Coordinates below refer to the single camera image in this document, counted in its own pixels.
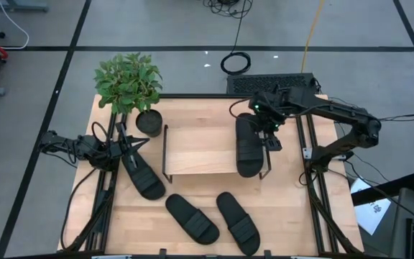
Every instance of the yellow cable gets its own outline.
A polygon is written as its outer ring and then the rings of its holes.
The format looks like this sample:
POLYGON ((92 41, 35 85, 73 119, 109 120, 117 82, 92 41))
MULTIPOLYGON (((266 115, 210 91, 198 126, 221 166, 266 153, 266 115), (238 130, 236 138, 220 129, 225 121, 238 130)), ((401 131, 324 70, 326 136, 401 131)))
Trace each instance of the yellow cable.
POLYGON ((313 33, 314 33, 314 28, 316 27, 317 21, 319 20, 319 14, 321 14, 322 6, 323 6, 324 2, 325 2, 325 0, 320 0, 319 1, 319 7, 317 8, 316 17, 314 17, 313 24, 310 26, 310 32, 309 32, 308 39, 306 40, 305 53, 303 54, 303 62, 301 63, 301 72, 300 73, 302 73, 303 70, 305 69, 306 54, 308 53, 309 42, 311 41, 311 38, 312 38, 313 33))

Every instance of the desk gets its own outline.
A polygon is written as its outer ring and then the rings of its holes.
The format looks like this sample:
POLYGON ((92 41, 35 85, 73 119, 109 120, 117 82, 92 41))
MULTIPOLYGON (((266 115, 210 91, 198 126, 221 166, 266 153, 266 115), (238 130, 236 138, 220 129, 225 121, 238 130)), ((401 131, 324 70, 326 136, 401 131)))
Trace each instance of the desk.
MULTIPOLYGON (((99 99, 100 96, 94 99, 86 134, 91 134, 92 122, 100 122, 105 127, 109 123, 111 109, 99 109, 99 99)), ((206 130, 211 127, 233 129, 235 119, 229 115, 228 108, 234 101, 236 99, 161 99, 153 107, 162 114, 163 123, 169 128, 194 123, 206 130), (188 119, 187 114, 194 115, 195 119, 188 119)), ((246 102, 233 108, 233 113, 241 112, 250 112, 246 102)), ((136 112, 129 115, 127 133, 144 137, 135 127, 136 116, 136 112)), ((314 124, 319 145, 327 145, 336 139, 333 121, 314 117, 314 124)), ((303 163, 295 120, 288 119, 276 136, 283 149, 270 153, 272 170, 262 181, 258 176, 241 178, 236 173, 223 173, 179 175, 173 184, 169 184, 161 174, 163 136, 152 138, 139 153, 158 174, 167 192, 157 201, 142 198, 133 187, 124 166, 119 166, 106 254, 158 254, 160 248, 166 248, 167 254, 171 255, 242 255, 216 208, 216 197, 223 191, 229 191, 251 215, 259 230, 261 246, 256 255, 263 255, 264 250, 271 250, 273 255, 317 255, 308 193, 306 187, 298 183, 303 163), (165 198, 173 193, 184 195, 218 226, 220 238, 214 244, 199 245, 180 228, 165 208, 165 198)), ((330 169, 344 173, 343 164, 339 161, 333 161, 330 169)), ((79 163, 74 185, 90 170, 87 162, 79 163)), ((98 174, 90 177, 73 198, 64 234, 67 245, 91 216, 97 180, 98 174)), ((333 219, 352 243, 363 250, 346 179, 335 173, 326 173, 326 185, 333 219)), ((322 218, 321 228, 325 248, 329 250, 322 218)))

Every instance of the potted plant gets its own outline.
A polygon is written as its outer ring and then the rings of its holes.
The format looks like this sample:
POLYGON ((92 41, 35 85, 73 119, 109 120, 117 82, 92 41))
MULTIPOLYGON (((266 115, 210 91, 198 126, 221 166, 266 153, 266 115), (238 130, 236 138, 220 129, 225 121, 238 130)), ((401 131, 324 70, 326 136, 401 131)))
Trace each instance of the potted plant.
POLYGON ((159 102, 157 89, 162 86, 157 81, 162 80, 157 66, 151 65, 151 55, 122 54, 111 60, 100 62, 100 68, 95 70, 98 94, 101 100, 100 108, 111 104, 113 113, 131 113, 137 108, 137 128, 150 137, 156 137, 162 130, 161 114, 151 109, 151 104, 159 102))

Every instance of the green leaves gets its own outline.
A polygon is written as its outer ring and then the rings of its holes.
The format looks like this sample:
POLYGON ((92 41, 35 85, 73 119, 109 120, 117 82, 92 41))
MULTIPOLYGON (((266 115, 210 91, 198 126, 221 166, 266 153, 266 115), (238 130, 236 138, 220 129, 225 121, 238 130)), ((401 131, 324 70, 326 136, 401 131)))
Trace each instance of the green leaves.
POLYGON ((140 68, 140 71, 139 71, 139 77, 140 77, 140 79, 145 79, 146 74, 147 74, 147 68, 145 68, 144 66, 142 66, 140 68))
POLYGON ((159 69, 151 65, 150 55, 118 53, 111 60, 101 61, 95 69, 96 88, 102 99, 100 108, 111 105, 113 113, 130 113, 133 108, 141 112, 151 109, 159 102, 162 89, 157 76, 162 80, 159 69))
POLYGON ((140 112, 143 112, 144 111, 144 102, 143 101, 141 101, 141 102, 138 103, 138 110, 140 112))
POLYGON ((154 88, 162 89, 162 86, 158 82, 156 82, 156 81, 153 81, 151 83, 151 86, 154 87, 154 88))
POLYGON ((99 88, 108 89, 111 86, 111 83, 104 82, 99 85, 99 88))
POLYGON ((122 90, 122 91, 127 91, 127 89, 129 89, 129 84, 127 84, 127 83, 121 83, 121 84, 118 86, 118 88, 119 88, 119 90, 122 90))
POLYGON ((155 79, 155 77, 156 77, 156 73, 155 73, 155 72, 152 72, 152 73, 148 76, 148 81, 149 81, 149 82, 152 82, 152 81, 155 79))

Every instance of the white paper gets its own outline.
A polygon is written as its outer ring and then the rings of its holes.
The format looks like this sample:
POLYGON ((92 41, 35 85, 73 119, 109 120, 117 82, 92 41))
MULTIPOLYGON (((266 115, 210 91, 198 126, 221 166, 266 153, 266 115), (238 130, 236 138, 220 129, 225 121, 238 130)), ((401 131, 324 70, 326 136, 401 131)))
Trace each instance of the white paper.
MULTIPOLYGON (((370 186, 362 179, 358 178, 351 186, 351 194, 367 188, 370 188, 370 186)), ((382 199, 354 207, 356 210, 357 223, 365 231, 373 235, 390 204, 391 202, 388 199, 382 199)))

